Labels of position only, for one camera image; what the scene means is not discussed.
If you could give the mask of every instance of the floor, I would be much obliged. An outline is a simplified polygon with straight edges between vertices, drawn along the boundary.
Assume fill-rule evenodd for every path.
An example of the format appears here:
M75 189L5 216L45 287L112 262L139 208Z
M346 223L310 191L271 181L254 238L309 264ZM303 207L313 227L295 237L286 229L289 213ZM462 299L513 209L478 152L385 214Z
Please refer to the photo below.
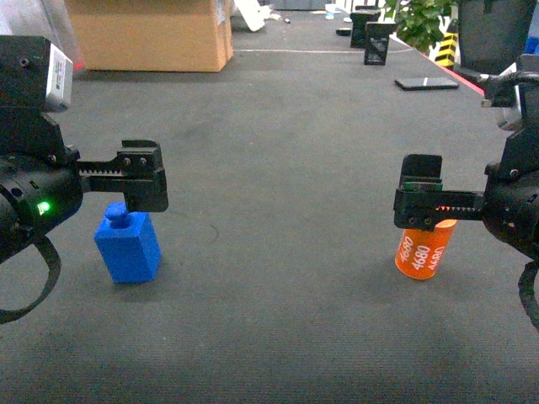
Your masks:
M163 148L170 208L149 284L112 284L93 243L115 194L88 194L51 233L63 259L38 309L0 329L4 402L535 402L537 333L520 305L526 258L460 222L439 273L395 268L403 156L441 153L445 189L484 189L504 138L481 97L404 93L443 76L392 42L363 66L342 19L235 22L218 74L94 72L54 118L85 159L120 140ZM3 265L0 306L45 280Z

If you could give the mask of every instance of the blue plastic toy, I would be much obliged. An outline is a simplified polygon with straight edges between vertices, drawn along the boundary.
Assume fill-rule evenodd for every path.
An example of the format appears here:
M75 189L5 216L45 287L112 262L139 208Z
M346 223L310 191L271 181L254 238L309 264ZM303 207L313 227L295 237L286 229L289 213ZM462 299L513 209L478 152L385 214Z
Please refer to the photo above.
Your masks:
M155 278L161 249L148 213L129 213L123 202L114 202L104 212L93 239L115 283Z

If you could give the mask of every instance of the black cable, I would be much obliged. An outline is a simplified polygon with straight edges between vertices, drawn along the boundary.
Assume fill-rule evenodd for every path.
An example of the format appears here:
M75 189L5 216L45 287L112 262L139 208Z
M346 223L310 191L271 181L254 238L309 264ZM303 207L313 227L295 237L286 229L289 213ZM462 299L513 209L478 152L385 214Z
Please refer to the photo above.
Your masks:
M39 305L45 298L52 292L56 285L56 281L60 277L61 270L61 260L58 255L58 251L54 248L47 237L43 237L37 242L34 242L35 247L40 252L41 257L45 260L47 266L49 267L49 276L41 291L41 295L33 302L30 303L23 309L18 310L2 310L0 309L0 324L5 324L7 322L14 322L19 318L26 316L34 308Z
M502 76L481 75L478 83L485 91L485 99L494 101L505 90L519 84L531 84L539 87L539 73L512 72Z
M537 304L533 285L536 281L537 263L527 263L524 272L519 279L520 303L524 307L526 314L530 317L531 324L539 332L539 305Z

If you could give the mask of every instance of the orange can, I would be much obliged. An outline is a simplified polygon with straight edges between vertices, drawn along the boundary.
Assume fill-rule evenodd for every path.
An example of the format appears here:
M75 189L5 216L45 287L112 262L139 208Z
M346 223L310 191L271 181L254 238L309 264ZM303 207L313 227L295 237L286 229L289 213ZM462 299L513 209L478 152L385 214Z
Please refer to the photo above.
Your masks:
M405 229L395 257L397 268L414 279L435 276L455 225L449 219L438 223L434 231Z

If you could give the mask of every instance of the green leaves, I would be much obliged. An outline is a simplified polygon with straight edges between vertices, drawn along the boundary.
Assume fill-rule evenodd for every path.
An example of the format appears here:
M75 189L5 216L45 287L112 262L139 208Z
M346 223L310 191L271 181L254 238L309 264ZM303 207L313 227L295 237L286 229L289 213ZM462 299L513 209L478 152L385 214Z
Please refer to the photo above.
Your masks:
M391 15L397 1L386 0L386 12ZM427 52L431 45L442 40L440 16L451 13L454 0L410 0L401 4L398 11L398 37L421 52Z

